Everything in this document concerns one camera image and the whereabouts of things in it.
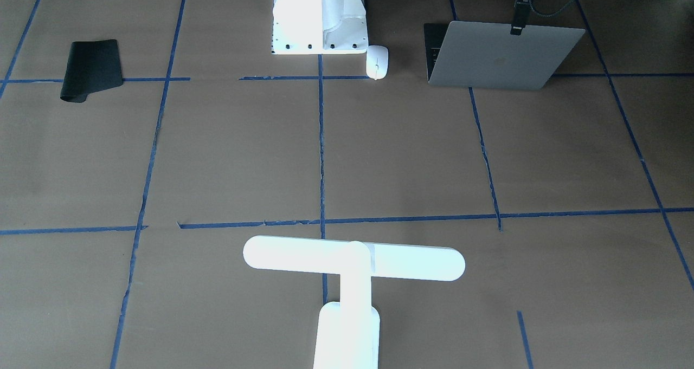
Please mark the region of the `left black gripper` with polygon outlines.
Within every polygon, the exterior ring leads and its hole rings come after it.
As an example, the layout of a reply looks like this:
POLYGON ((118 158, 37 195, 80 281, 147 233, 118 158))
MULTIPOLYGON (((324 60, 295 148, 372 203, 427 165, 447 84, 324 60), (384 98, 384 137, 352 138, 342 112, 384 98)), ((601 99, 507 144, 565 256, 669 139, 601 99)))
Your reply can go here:
POLYGON ((513 18, 511 21, 511 35, 520 36, 527 26, 527 21, 531 12, 530 1, 533 0, 515 0, 513 18))

